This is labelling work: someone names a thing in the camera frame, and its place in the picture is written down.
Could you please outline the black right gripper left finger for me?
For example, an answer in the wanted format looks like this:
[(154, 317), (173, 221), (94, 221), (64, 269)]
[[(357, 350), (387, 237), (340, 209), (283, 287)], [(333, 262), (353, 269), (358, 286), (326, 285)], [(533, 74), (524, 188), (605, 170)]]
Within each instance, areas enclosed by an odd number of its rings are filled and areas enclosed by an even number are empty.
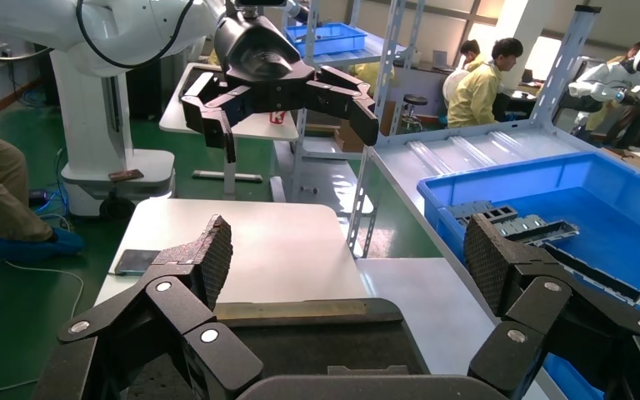
[(257, 382), (260, 359), (214, 308), (233, 255), (232, 230), (210, 218), (194, 241), (162, 250), (128, 289), (78, 314), (58, 335), (36, 399), (118, 399), (167, 354), (198, 399), (234, 399)]

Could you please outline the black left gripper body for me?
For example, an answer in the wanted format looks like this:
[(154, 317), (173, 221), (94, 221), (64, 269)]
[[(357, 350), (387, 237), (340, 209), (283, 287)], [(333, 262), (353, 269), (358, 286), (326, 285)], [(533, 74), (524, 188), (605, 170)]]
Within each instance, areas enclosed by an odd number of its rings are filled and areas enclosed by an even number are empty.
[(315, 68), (265, 17), (224, 17), (214, 39), (228, 92), (213, 100), (225, 113), (320, 109)]

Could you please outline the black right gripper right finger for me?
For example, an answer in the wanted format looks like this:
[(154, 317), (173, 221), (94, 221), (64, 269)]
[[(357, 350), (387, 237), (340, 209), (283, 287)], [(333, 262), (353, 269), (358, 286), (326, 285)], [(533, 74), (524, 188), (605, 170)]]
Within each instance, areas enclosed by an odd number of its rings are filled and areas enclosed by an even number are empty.
[(548, 355), (607, 399), (640, 399), (640, 310), (578, 281), (546, 250), (503, 237), (483, 215), (464, 238), (467, 268), (499, 318), (468, 376), (522, 398)]

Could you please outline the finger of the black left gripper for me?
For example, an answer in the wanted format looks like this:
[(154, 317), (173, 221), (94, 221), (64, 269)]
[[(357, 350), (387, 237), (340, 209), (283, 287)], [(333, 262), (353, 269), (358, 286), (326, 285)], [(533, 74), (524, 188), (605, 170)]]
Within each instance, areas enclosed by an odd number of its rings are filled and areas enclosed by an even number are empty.
[(334, 67), (322, 66), (303, 88), (303, 105), (318, 113), (341, 118), (366, 146), (378, 140), (379, 119), (375, 102), (368, 95), (370, 85)]
[(219, 74), (193, 70), (180, 91), (185, 124), (204, 136), (207, 147), (222, 149), (227, 163), (235, 163), (232, 127), (253, 113), (251, 97), (249, 86), (229, 87)]

